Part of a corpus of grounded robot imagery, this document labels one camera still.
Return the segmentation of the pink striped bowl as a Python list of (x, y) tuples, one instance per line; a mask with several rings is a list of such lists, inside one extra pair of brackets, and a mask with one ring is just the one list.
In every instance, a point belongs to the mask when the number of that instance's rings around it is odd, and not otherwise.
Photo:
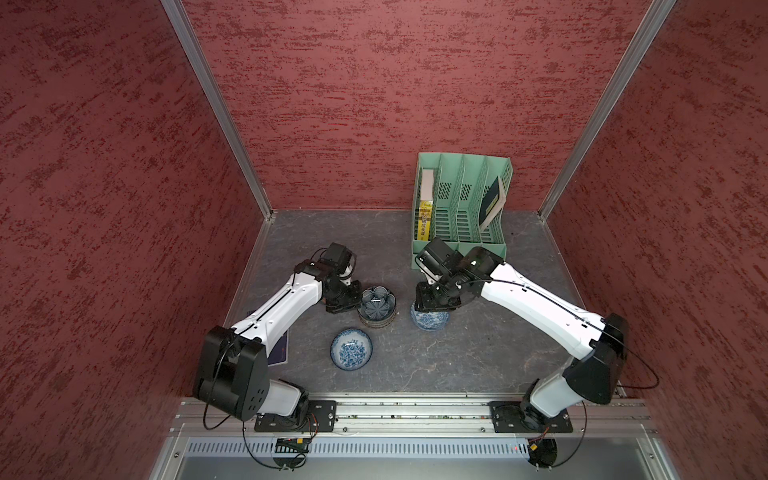
[(367, 310), (359, 310), (358, 316), (365, 326), (373, 329), (379, 329), (389, 326), (394, 321), (396, 312), (394, 310), (387, 313), (382, 313), (380, 311), (369, 312)]

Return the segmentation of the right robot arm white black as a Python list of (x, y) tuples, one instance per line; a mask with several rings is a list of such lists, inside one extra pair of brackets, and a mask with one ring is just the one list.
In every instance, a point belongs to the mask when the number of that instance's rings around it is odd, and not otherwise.
[(520, 406), (527, 421), (541, 424), (582, 401), (611, 402), (628, 355), (626, 319), (565, 301), (483, 247), (462, 254), (435, 239), (415, 263), (425, 275), (416, 287), (416, 313), (451, 312), (483, 299), (527, 321), (570, 355), (564, 366), (529, 387)]

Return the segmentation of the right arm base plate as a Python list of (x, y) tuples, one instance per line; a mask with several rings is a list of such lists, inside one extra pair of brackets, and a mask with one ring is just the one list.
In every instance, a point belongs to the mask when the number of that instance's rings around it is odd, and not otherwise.
[(488, 406), (496, 433), (542, 435), (574, 432), (566, 410), (547, 417), (522, 401), (492, 401)]

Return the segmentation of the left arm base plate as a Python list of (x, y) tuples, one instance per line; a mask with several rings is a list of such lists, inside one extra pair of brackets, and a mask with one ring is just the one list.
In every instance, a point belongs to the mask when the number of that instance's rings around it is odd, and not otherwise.
[(337, 402), (333, 400), (300, 400), (289, 416), (258, 414), (254, 423), (256, 432), (332, 432), (337, 418)]

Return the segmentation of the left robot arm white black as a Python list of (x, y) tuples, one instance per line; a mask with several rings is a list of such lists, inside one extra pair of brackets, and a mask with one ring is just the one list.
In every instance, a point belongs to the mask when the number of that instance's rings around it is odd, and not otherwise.
[(355, 310), (361, 285), (353, 281), (354, 260), (305, 260), (261, 307), (228, 328), (204, 337), (192, 395), (227, 417), (248, 421), (280, 417), (300, 428), (308, 421), (308, 394), (270, 377), (268, 357), (278, 340), (311, 307), (330, 313)]

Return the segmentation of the dark petal pattern bowl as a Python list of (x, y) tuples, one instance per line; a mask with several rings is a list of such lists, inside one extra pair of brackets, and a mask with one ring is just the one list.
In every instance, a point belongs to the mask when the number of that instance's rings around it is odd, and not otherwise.
[(362, 292), (359, 316), (369, 322), (384, 322), (396, 310), (395, 295), (384, 286), (375, 286)]

